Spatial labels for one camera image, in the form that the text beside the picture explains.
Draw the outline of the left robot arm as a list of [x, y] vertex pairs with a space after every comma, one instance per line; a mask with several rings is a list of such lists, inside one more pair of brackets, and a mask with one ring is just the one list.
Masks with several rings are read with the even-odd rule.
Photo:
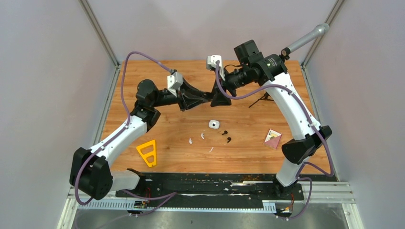
[[73, 156], [70, 184], [75, 188], [75, 198], [80, 205], [79, 193], [87, 194], [91, 200], [101, 200], [111, 191], [128, 190], [141, 197], [146, 192], [142, 174], [134, 169], [112, 172], [110, 166], [136, 139], [146, 134], [158, 121], [159, 106], [178, 104], [182, 111], [208, 103], [212, 92], [201, 91], [185, 80], [175, 82], [176, 89], [158, 89], [146, 79], [137, 86], [134, 109], [127, 112], [127, 119], [112, 134], [89, 149], [78, 148]]

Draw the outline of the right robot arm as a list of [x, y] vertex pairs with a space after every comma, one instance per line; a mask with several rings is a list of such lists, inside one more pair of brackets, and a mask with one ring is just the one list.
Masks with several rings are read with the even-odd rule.
[[281, 147], [285, 159], [272, 187], [278, 199], [285, 199], [291, 194], [291, 185], [296, 183], [303, 166], [317, 149], [327, 146], [326, 140], [332, 134], [331, 128], [322, 126], [303, 103], [285, 65], [290, 51], [288, 48], [283, 51], [284, 55], [265, 57], [253, 40], [244, 42], [234, 48], [240, 68], [233, 72], [225, 70], [220, 55], [208, 56], [206, 60], [207, 69], [215, 72], [212, 107], [230, 105], [232, 100], [243, 99], [243, 96], [236, 95], [236, 90], [257, 83], [260, 87], [249, 95], [265, 90], [286, 119], [293, 138]]

